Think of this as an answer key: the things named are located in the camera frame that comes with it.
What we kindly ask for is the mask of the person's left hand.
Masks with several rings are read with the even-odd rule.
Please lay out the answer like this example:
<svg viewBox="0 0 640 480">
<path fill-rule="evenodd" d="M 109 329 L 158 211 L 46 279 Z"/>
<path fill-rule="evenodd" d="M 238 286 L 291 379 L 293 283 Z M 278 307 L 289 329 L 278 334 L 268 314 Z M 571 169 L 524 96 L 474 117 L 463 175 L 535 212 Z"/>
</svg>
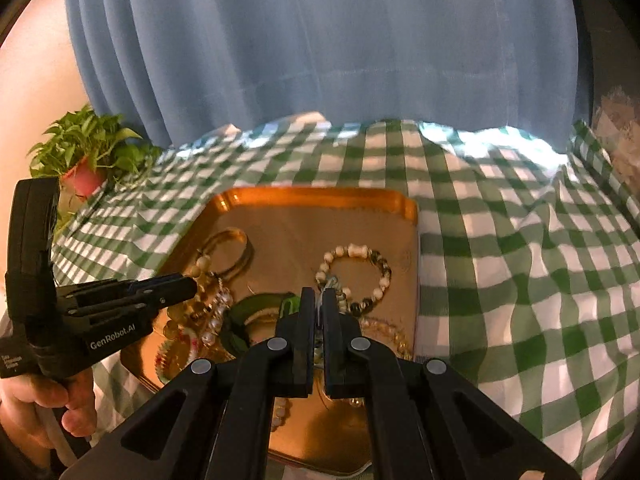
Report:
<svg viewBox="0 0 640 480">
<path fill-rule="evenodd" d="M 36 408 L 65 408 L 63 428 L 74 437 L 90 437 L 96 431 L 92 369 L 68 378 L 65 386 L 31 374 L 1 381 L 1 426 L 29 460 L 44 468 L 53 444 Z"/>
</svg>

